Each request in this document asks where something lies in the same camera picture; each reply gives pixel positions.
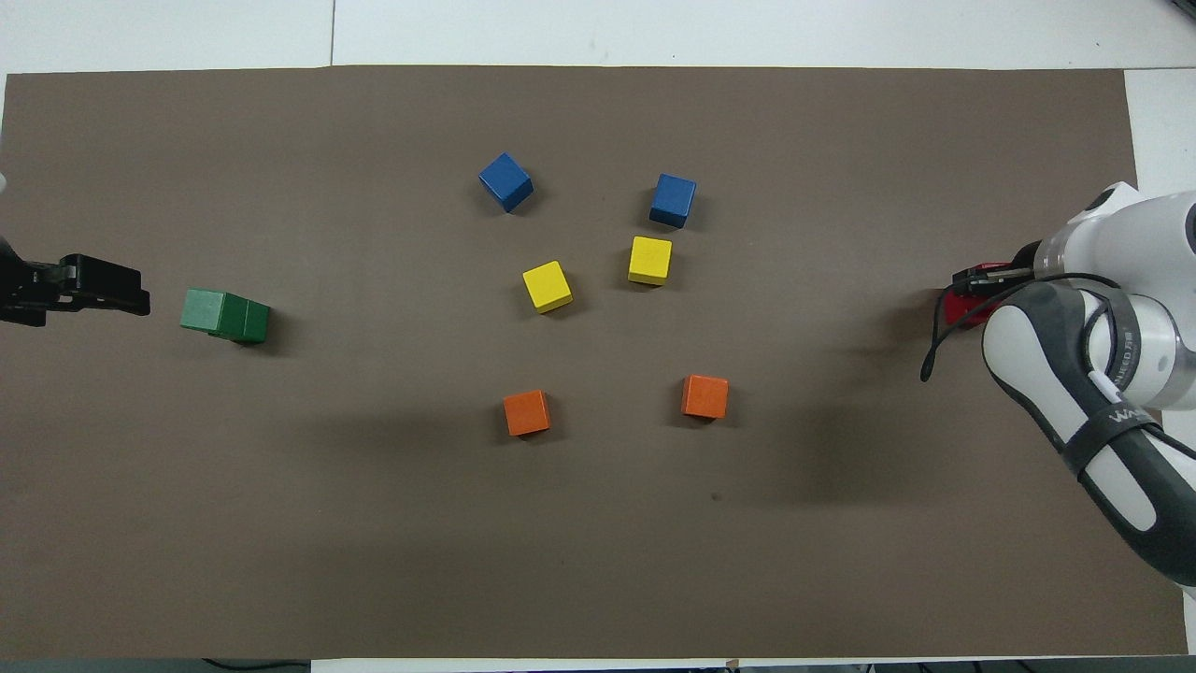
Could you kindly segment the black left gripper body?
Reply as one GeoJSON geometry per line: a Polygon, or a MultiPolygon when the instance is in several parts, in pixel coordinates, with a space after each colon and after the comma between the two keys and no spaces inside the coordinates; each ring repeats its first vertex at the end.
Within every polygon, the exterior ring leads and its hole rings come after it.
{"type": "Polygon", "coordinates": [[[44,328],[48,312],[65,311],[61,304],[63,261],[30,263],[1,237],[1,320],[44,328]]]}

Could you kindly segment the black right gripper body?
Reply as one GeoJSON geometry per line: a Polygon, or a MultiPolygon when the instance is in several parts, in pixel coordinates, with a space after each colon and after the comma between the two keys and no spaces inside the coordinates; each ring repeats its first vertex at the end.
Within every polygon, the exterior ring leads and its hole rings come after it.
{"type": "Polygon", "coordinates": [[[1012,261],[996,268],[999,279],[996,281],[995,295],[1009,295],[1018,287],[1029,285],[1035,280],[1035,259],[1042,241],[1031,241],[1020,247],[1012,261]]]}

